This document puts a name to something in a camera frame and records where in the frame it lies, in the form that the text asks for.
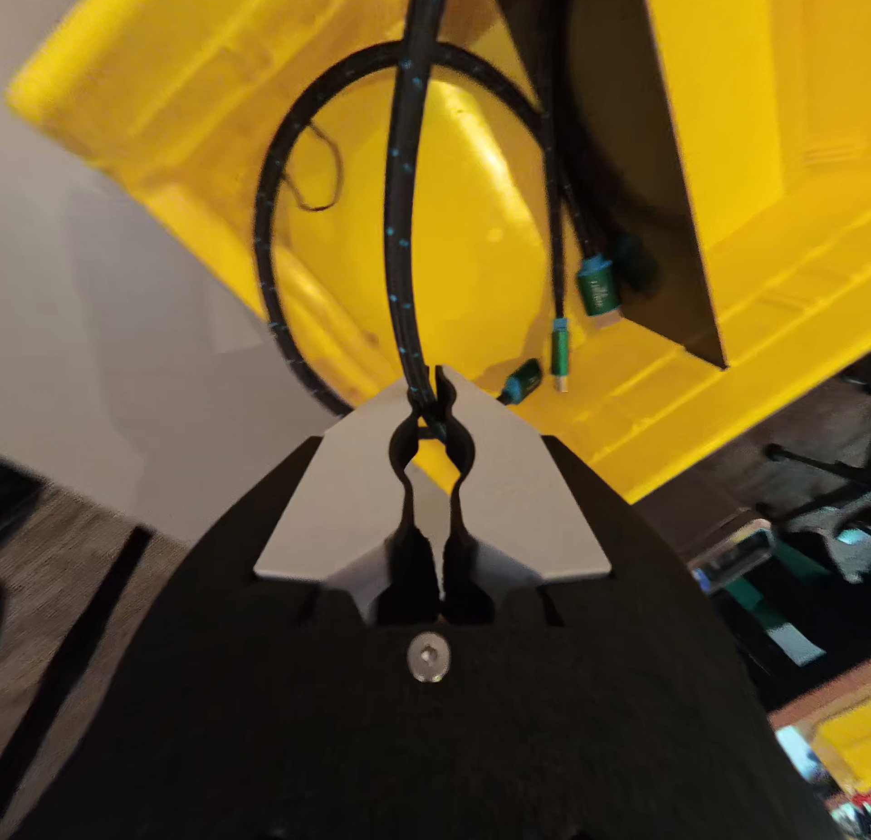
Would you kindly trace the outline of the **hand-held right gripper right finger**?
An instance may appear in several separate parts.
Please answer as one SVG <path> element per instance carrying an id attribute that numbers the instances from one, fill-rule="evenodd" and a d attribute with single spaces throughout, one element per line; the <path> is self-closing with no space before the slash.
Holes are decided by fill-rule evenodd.
<path id="1" fill-rule="evenodd" d="M 543 436 L 458 371 L 439 367 L 445 453 L 457 471 L 442 553 L 442 613 L 490 623 L 522 588 L 612 573 Z"/>

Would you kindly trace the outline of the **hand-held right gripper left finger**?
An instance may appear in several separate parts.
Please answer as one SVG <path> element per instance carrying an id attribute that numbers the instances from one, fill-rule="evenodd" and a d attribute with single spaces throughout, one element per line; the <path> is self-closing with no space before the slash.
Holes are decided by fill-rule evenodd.
<path id="1" fill-rule="evenodd" d="M 438 617 L 439 487 L 390 458 L 412 416 L 398 380 L 320 437 L 254 564 L 258 578 L 342 590 L 366 623 Z"/>

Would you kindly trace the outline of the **yellow plastic bin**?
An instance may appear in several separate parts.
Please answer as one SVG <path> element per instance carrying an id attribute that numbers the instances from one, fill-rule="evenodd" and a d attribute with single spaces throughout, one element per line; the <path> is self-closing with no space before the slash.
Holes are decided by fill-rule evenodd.
<path id="1" fill-rule="evenodd" d="M 566 392 L 519 408 L 627 501 L 869 351 L 869 0 L 647 0 L 727 361 L 569 283 Z M 267 318 L 259 172 L 279 122 L 344 57 L 400 39 L 408 0 L 79 0 L 10 108 L 101 171 Z M 543 162 L 519 117 L 435 70 L 412 239 L 421 341 L 495 392 L 547 359 Z"/>

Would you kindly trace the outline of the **thin black thread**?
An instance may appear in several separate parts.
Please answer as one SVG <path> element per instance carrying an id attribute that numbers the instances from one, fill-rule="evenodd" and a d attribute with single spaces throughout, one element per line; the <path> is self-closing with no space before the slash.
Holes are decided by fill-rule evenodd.
<path id="1" fill-rule="evenodd" d="M 310 121 L 307 125 L 307 128 L 310 129 L 315 137 L 319 138 L 321 142 L 323 142 L 330 149 L 330 152 L 333 157 L 334 163 L 334 190 L 332 198 L 325 204 L 313 205 L 308 203 L 302 192 L 299 190 L 298 186 L 294 183 L 294 180 L 291 174 L 288 171 L 287 167 L 282 169 L 282 173 L 280 175 L 280 179 L 283 183 L 288 187 L 290 193 L 292 194 L 294 201 L 299 208 L 299 210 L 308 213 L 308 214 L 320 214 L 326 211 L 329 211 L 332 207 L 334 207 L 341 198 L 343 185 L 344 185 L 344 164 L 342 153 L 339 145 L 335 142 L 332 137 L 328 136 L 316 123 Z"/>

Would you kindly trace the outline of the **black bin divider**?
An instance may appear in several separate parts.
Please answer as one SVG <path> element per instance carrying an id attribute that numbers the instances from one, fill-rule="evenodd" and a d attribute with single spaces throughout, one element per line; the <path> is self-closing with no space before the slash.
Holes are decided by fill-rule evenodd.
<path id="1" fill-rule="evenodd" d="M 647 0 L 495 0 L 628 319 L 727 361 Z"/>

